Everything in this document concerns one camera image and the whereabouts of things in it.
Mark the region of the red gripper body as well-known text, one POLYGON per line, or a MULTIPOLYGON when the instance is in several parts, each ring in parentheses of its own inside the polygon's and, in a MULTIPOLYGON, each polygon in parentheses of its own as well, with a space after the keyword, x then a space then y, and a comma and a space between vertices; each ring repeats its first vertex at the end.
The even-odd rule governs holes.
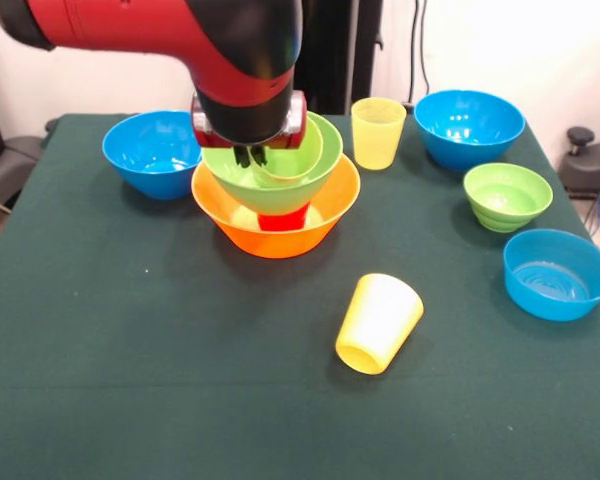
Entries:
MULTIPOLYGON (((297 149, 304 139, 307 120, 305 95, 300 90, 294 90, 282 129, 276 136, 260 142, 260 145, 272 149, 297 149)), ((191 122, 194 135, 201 147, 229 148, 237 146, 236 142, 224 138, 215 131, 203 111, 197 93, 194 93, 192 97, 191 122)))

